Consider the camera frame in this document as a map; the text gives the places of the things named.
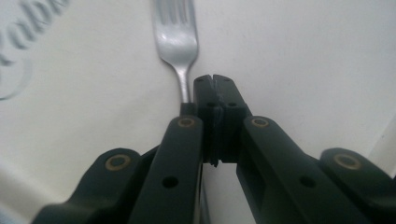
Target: fork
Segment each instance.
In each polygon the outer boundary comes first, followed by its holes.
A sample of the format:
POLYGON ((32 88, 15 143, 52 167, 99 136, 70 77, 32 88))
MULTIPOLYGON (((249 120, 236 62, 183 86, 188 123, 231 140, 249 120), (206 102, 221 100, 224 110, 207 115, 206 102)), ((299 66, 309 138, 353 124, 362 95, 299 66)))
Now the fork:
POLYGON ((177 73, 182 103, 190 103, 188 73, 198 55, 192 0, 154 0, 157 51, 177 73))

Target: clamp jaw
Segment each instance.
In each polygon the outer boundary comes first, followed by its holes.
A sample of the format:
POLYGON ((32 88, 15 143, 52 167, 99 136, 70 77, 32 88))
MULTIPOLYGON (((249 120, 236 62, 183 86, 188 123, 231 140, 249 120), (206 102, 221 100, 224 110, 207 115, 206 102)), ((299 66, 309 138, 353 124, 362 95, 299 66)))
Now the clamp jaw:
POLYGON ((69 200, 33 223, 205 222, 202 164, 219 161, 237 163, 257 223, 396 223, 395 180, 350 150, 304 154, 274 121, 251 116, 231 79, 196 78, 180 114, 146 154, 101 155, 69 200))

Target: white surface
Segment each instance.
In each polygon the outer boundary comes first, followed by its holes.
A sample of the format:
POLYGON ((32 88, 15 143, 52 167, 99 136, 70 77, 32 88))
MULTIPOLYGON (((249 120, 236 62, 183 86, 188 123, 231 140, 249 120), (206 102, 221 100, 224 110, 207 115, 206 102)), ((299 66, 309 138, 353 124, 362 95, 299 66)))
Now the white surface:
MULTIPOLYGON (((394 173, 395 154, 373 148, 393 150, 380 139, 395 135, 395 1, 202 0, 195 10, 191 80, 230 77, 253 114, 274 119, 308 154, 349 148, 394 173)), ((22 50, 7 29, 26 17, 18 1, 2 0, 0 52, 16 63, 0 67, 0 93, 15 88, 22 62, 32 69, 24 91, 0 101, 2 212, 28 222, 70 196, 100 154, 161 142, 179 96, 149 12, 143 0, 70 0, 22 50)), ((213 223, 254 223, 234 166, 205 174, 213 223)))

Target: brass rivet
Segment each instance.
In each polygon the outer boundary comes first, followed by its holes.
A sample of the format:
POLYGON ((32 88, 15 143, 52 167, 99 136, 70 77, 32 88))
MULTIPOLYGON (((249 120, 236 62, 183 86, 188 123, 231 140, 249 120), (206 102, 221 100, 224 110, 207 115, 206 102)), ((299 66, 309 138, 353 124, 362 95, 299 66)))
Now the brass rivet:
POLYGON ((259 128, 265 128, 265 127, 267 127, 268 125, 270 125, 270 123, 269 123, 266 119, 253 119, 253 120, 251 121, 251 123, 252 123, 254 126, 259 127, 259 128))
POLYGON ((335 155, 334 161, 349 170, 359 170, 361 168, 361 162, 358 159, 344 153, 335 155))
POLYGON ((189 128, 194 125, 195 121, 193 119, 180 119, 177 124, 182 128, 189 128))
POLYGON ((118 171, 127 167, 131 163, 131 158, 124 154, 112 156, 106 161, 106 169, 109 171, 118 171))

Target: gray lettering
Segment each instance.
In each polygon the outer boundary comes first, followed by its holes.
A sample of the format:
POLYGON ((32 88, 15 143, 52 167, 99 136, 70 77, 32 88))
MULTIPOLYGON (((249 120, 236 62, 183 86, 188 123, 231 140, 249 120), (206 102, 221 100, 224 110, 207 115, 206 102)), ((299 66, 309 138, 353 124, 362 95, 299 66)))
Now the gray lettering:
MULTIPOLYGON (((2 36, 0 34, 0 50, 2 48, 2 36)), ((1 52, 0 52, 0 65, 1 66, 10 66, 12 65, 14 62, 10 61, 9 59, 6 58, 6 56, 4 56, 1 52)))
POLYGON ((69 0, 48 0, 52 11, 58 15, 62 14, 61 7, 67 7, 69 0))
POLYGON ((8 26, 8 37, 11 44, 17 49, 27 49, 27 46, 22 43, 18 34, 23 34, 27 40, 34 41, 35 37, 23 21, 12 23, 8 26))
POLYGON ((33 6, 35 6, 36 9, 35 12, 29 4, 25 2, 21 2, 22 10, 26 14, 30 22, 32 23, 34 30, 38 33, 43 33, 44 32, 43 25, 49 25, 51 23, 52 17, 47 7, 44 4, 34 2, 33 6))

